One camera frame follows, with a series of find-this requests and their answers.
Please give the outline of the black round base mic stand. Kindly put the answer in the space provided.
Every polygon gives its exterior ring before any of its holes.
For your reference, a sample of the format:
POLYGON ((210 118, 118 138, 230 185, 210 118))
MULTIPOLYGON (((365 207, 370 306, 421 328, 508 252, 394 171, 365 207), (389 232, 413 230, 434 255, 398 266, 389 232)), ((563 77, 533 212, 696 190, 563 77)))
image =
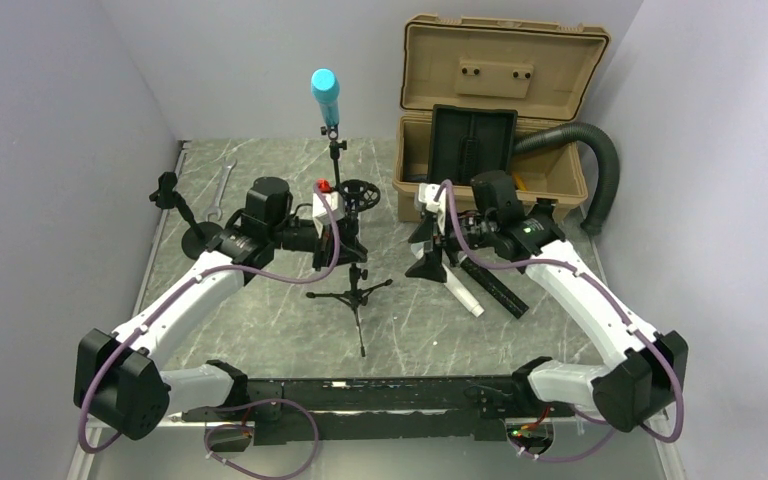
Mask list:
POLYGON ((175 172, 162 173, 158 177, 158 188, 149 195, 149 200, 161 210, 174 209, 179 213, 188 226, 181 238, 181 249, 186 257, 196 260, 222 227, 210 221, 197 221, 185 198, 176 190, 177 183, 175 172))

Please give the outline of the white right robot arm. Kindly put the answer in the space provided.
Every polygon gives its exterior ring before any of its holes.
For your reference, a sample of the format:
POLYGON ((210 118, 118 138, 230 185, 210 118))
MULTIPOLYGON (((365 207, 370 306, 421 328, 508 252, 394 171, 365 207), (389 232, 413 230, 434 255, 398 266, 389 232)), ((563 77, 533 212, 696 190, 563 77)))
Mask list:
POLYGON ((552 200, 526 206, 514 179, 500 170, 474 177, 471 188, 475 207, 460 212, 451 181, 419 185, 414 202, 422 221, 410 241, 422 250, 407 277, 444 283, 445 259, 527 275, 575 321, 602 362, 587 366, 540 357, 526 363, 512 375, 515 409, 534 415, 565 403, 596 411, 614 429, 630 432, 674 406, 672 432, 656 437, 677 441, 685 416, 686 340, 676 331, 659 332, 598 278, 555 222, 552 200))

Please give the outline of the black microphone silver grille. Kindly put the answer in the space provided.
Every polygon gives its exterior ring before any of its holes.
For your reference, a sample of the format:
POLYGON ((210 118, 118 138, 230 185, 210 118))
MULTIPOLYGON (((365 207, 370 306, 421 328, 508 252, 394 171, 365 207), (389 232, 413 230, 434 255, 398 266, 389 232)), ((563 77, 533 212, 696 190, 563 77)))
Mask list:
POLYGON ((459 265, 472 280, 490 294, 514 318, 520 319, 529 310, 529 306, 490 270, 476 264, 466 256, 459 261, 459 265))

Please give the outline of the white microphone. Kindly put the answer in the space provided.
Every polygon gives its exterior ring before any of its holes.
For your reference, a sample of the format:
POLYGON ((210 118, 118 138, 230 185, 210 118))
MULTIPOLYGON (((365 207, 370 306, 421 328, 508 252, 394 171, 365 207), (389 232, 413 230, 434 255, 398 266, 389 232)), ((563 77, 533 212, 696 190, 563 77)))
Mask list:
MULTIPOLYGON (((425 247, 424 244, 411 244, 410 249, 414 255, 414 253, 418 250, 425 250, 425 247)), ((447 271, 448 280, 443 285, 471 315, 474 317, 480 317, 484 313, 484 308, 481 306, 479 301, 447 266, 444 265, 444 268, 447 271)))

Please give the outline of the cyan microphone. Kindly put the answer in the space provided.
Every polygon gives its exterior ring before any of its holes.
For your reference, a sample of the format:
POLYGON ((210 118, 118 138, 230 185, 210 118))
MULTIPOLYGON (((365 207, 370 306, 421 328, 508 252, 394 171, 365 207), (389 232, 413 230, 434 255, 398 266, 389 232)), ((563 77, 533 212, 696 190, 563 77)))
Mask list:
POLYGON ((325 127, 336 128, 340 122, 338 106, 340 84, 336 74, 327 68, 317 69, 311 76, 310 89, 319 105, 325 127))

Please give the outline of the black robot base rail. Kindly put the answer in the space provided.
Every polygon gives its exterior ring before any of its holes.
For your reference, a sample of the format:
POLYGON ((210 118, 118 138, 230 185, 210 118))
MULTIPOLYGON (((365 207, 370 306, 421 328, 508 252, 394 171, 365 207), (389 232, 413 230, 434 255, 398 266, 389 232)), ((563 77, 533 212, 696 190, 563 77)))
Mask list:
POLYGON ((186 422, 246 420, 257 446, 310 438, 376 440, 468 437, 502 441, 505 427, 570 418, 560 403, 527 398, 511 375, 249 380, 228 410, 201 407, 186 422))

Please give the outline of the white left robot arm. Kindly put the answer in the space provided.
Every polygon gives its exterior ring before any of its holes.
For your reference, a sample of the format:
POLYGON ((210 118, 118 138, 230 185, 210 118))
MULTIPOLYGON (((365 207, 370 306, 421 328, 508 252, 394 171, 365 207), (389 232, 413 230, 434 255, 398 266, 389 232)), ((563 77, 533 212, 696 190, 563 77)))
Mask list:
POLYGON ((172 354, 208 314, 257 277, 309 284, 337 266, 365 262, 359 215, 379 200, 377 188, 360 180, 338 186, 319 180, 305 219, 293 209, 286 180, 256 179, 244 206, 169 290, 113 331, 93 329, 82 338, 73 397, 79 427, 94 417, 117 436, 139 440, 171 413, 210 408, 224 420, 239 417, 250 400, 245 373, 218 360, 168 371, 172 354))

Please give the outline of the black tripod stand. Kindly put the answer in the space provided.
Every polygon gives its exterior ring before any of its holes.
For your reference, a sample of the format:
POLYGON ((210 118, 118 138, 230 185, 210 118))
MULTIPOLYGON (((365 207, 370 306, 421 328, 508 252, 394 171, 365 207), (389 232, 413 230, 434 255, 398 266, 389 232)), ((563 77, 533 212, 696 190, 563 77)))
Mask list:
POLYGON ((329 141, 329 157, 332 162, 334 184, 333 187, 336 191, 341 189, 341 173, 340 173, 340 158, 341 153, 347 149, 347 141, 340 138, 339 129, 337 126, 323 125, 320 127, 320 132, 329 141))
MULTIPOLYGON (((360 225, 360 214, 374 208, 380 201, 381 194, 379 188, 367 181, 360 179, 349 179, 341 182, 341 189, 337 191, 344 201, 345 216, 357 216, 360 225)), ((368 297, 377 289, 390 286, 393 281, 385 280, 378 284, 361 288, 361 280, 368 278, 368 270, 360 267, 359 264, 347 264, 349 289, 341 293, 311 292, 305 293, 308 299, 329 298, 334 299, 350 308, 353 313, 355 326, 358 334, 360 356, 366 357, 366 348, 363 340, 362 321, 360 318, 360 308, 368 304, 368 297)))

